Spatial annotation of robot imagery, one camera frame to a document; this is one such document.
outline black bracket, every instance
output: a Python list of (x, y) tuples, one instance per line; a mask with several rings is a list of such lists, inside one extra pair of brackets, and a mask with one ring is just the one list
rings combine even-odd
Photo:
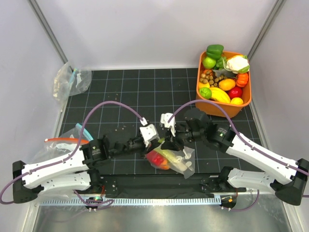
[(111, 196), (118, 195), (118, 187), (117, 187), (116, 178), (104, 178), (103, 182), (104, 182), (106, 195), (111, 195)]
[[(305, 159), (297, 161), (298, 168), (308, 172), (309, 162)], [(307, 184), (308, 176), (300, 172), (296, 172), (295, 176), (291, 176), (292, 181), (286, 185), (274, 181), (270, 186), (276, 191), (275, 195), (282, 201), (292, 204), (300, 205), (303, 197), (305, 187)]]
[[(25, 167), (23, 161), (16, 161), (13, 163), (13, 179), (22, 174)], [(13, 201), (16, 204), (30, 202), (38, 197), (38, 193), (44, 190), (41, 185), (36, 188), (29, 189), (24, 187), (24, 181), (19, 179), (13, 183)]]
[(110, 161), (107, 142), (103, 139), (95, 139), (89, 143), (82, 145), (81, 150), (84, 154), (83, 164), (86, 164), (89, 169), (100, 167)]

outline white wall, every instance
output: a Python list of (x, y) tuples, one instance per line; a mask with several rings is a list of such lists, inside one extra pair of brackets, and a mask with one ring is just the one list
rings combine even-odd
[(68, 59), (91, 69), (196, 67), (209, 44), (248, 53), (275, 0), (38, 0)]
[[(27, 1), (0, 1), (0, 189), (12, 163), (25, 160), (53, 135), (59, 107), (53, 78), (62, 63)], [(12, 188), (5, 193), (11, 201)], [(19, 232), (28, 204), (0, 205), (0, 231)]]
[[(272, 151), (295, 160), (309, 160), (308, 12), (308, 0), (286, 1), (250, 63), (253, 100), (267, 142)], [(308, 207), (309, 199), (303, 199), (300, 209), (309, 222)]]

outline grid floor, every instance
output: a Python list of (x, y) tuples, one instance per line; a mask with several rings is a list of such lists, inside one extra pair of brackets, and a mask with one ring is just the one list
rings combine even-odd
[[(163, 136), (160, 128), (162, 113), (173, 113), (184, 103), (196, 98), (197, 69), (152, 69), (94, 71), (93, 80), (87, 92), (69, 98), (61, 133), (82, 123), (90, 110), (102, 101), (120, 101), (145, 117)], [(184, 108), (176, 121), (183, 121)], [(213, 122), (226, 123), (225, 118), (211, 116)], [(260, 139), (250, 108), (245, 107), (233, 118), (236, 128), (245, 136), (260, 144)], [(98, 109), (89, 119), (86, 129), (94, 137), (101, 137), (119, 127), (128, 130), (132, 136), (137, 133), (139, 121), (127, 109), (107, 105)], [(228, 154), (208, 149), (202, 142), (190, 144), (196, 150), (196, 173), (217, 173), (224, 166), (247, 171), (259, 171), (253, 165)], [(168, 174), (173, 170), (157, 170), (138, 154), (116, 158), (104, 165), (102, 174)]]

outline orange plastic bin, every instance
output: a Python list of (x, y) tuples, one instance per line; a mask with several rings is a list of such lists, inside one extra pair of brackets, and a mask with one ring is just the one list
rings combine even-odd
[[(240, 55), (239, 53), (236, 52), (226, 52), (223, 51), (222, 56), (225, 56), (226, 58), (233, 57), (235, 55)], [(199, 78), (202, 74), (202, 72), (205, 70), (202, 60), (206, 57), (206, 53), (202, 53), (199, 59), (199, 68), (197, 72), (197, 100), (203, 99), (205, 100), (199, 93), (198, 91), (198, 82)], [(251, 102), (251, 78), (250, 78), (250, 71), (248, 72), (249, 75), (249, 81), (247, 85), (242, 88), (243, 94), (242, 94), (242, 99), (244, 104), (243, 105), (232, 105), (228, 103), (221, 103), (221, 102), (216, 102), (219, 106), (221, 106), (228, 114), (229, 117), (235, 117), (243, 107), (249, 105)], [(207, 104), (206, 102), (197, 102), (195, 103), (196, 108), (200, 109), (201, 111), (204, 111), (208, 115), (215, 115), (215, 116), (220, 116), (220, 117), (225, 117), (224, 114), (214, 105)]]

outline yellow banana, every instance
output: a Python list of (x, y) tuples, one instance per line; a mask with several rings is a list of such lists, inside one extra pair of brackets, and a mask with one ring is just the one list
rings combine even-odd
[(230, 103), (231, 99), (228, 96), (227, 93), (225, 93), (222, 89), (217, 87), (210, 87), (211, 90), (211, 99), (215, 100), (216, 102), (222, 102), (222, 103)]

